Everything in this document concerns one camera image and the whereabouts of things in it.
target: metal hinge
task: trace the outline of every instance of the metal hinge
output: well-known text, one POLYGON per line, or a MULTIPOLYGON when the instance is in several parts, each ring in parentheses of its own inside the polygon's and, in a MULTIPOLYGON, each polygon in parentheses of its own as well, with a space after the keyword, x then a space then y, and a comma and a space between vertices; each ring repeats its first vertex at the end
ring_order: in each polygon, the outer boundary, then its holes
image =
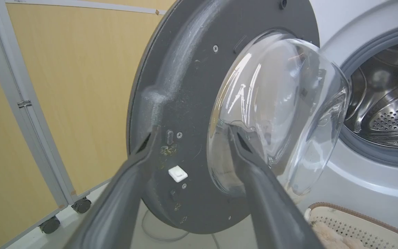
POLYGON ((26 106, 32 106, 32 101, 30 100, 23 100, 21 102, 18 102, 18 107, 22 108, 22 107, 26 107, 26 106))

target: floor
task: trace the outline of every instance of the floor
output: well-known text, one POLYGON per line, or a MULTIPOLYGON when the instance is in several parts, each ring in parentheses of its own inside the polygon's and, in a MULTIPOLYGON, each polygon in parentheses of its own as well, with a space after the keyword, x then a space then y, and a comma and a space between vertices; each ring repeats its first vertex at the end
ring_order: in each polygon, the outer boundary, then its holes
MULTIPOLYGON (((105 186, 91 192, 87 198, 95 202, 105 186)), ((155 248, 155 249, 238 249, 257 248, 251 218, 244 219, 239 224, 220 233, 216 233, 216 240, 211 235, 189 234, 176 242, 161 242, 148 237, 141 227, 147 207, 141 202, 134 230, 132 249, 155 248)), ((42 233, 39 228, 20 238, 8 247, 8 249, 58 249, 65 245, 70 235, 84 218, 84 214, 76 213, 70 206, 59 212, 56 217, 60 220, 60 227, 51 234, 42 233)), ((183 230, 174 229, 159 221, 149 212, 144 222, 148 232, 157 238, 176 238, 184 234, 183 230)))

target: laundry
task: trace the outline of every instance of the laundry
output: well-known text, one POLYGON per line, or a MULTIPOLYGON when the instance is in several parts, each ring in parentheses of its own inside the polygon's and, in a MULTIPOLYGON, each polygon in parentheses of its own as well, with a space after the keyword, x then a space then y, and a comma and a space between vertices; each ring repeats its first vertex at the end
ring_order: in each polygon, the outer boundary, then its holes
POLYGON ((326 249, 365 249, 357 238, 343 237, 329 228, 324 222, 313 222, 312 227, 326 249))

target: white cord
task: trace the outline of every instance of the white cord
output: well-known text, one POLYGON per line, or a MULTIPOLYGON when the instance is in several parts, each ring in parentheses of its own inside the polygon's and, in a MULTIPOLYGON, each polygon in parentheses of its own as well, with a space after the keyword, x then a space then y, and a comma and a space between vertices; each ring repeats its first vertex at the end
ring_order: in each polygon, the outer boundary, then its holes
MULTIPOLYGON (((178 241, 178 240, 181 240, 181 239, 185 238, 185 236, 187 236, 187 235, 189 234, 189 232, 185 232, 183 235, 181 235, 181 236, 179 236, 179 237, 177 237, 177 238, 158 238, 158 237, 156 237, 156 236, 153 236, 153 235, 151 235, 151 234, 147 231, 147 229, 146 229, 145 226, 144 226, 144 221, 145 221, 145 218, 147 217, 147 214, 148 214, 148 210, 145 211, 144 217, 142 217, 141 227, 142 227, 142 230, 144 231, 144 233, 145 233, 148 237, 150 237, 150 238, 152 238, 152 239, 154 239, 154 240, 163 241, 163 242, 174 242, 174 241, 178 241)), ((212 233, 211 236, 213 237, 213 240, 215 241, 216 248, 217 248, 217 249, 221 249, 221 247, 219 246, 218 240, 216 239, 215 234, 212 233)))

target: laundry basket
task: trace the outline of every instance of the laundry basket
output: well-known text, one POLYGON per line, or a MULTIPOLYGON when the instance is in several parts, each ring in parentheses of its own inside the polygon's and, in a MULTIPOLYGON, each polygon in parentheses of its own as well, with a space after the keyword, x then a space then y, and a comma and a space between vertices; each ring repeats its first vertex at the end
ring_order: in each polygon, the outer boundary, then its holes
POLYGON ((358 238, 372 249, 398 249, 398 229, 371 217, 325 202, 305 211, 308 222, 324 222, 338 234, 358 238))

